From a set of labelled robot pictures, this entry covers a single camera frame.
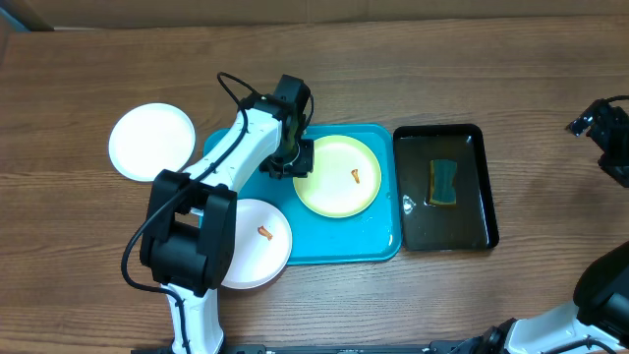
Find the pale yellow plate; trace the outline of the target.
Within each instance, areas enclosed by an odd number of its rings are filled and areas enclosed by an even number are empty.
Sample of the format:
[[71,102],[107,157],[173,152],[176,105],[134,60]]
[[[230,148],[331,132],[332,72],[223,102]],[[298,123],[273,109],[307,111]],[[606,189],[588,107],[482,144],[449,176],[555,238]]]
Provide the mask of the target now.
[[293,179],[300,201],[326,217],[343,218],[367,209],[382,183],[374,152],[358,139],[330,135],[314,141],[314,168]]

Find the green and yellow sponge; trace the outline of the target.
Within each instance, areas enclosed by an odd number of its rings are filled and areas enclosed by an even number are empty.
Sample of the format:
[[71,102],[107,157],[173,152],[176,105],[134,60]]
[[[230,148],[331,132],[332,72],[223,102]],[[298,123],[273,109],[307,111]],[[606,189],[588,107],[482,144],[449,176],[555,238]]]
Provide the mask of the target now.
[[429,162],[429,198],[433,206],[456,204],[457,163],[450,159],[433,159]]

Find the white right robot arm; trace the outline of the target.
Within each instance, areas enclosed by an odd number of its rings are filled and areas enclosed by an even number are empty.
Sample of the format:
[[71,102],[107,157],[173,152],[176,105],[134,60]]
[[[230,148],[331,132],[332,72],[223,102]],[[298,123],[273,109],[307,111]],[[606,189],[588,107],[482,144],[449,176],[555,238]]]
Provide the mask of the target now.
[[[627,95],[595,100],[566,126],[602,150],[600,169],[628,186],[628,113],[615,103]],[[511,319],[460,344],[462,353],[615,353],[628,347],[628,245],[594,261],[580,277],[573,299],[530,319]]]

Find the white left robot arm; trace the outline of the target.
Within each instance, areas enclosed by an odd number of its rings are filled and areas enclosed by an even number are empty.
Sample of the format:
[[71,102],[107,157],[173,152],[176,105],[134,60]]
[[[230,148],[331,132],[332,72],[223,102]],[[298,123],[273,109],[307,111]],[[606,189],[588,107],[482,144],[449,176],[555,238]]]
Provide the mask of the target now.
[[204,159],[185,172],[157,175],[146,220],[128,246],[140,249],[155,282],[132,287],[169,302],[168,352],[221,351],[216,290],[234,257],[238,194],[258,170],[275,179],[312,172],[314,143],[303,134],[313,113],[309,92],[254,92],[239,101],[235,124]]

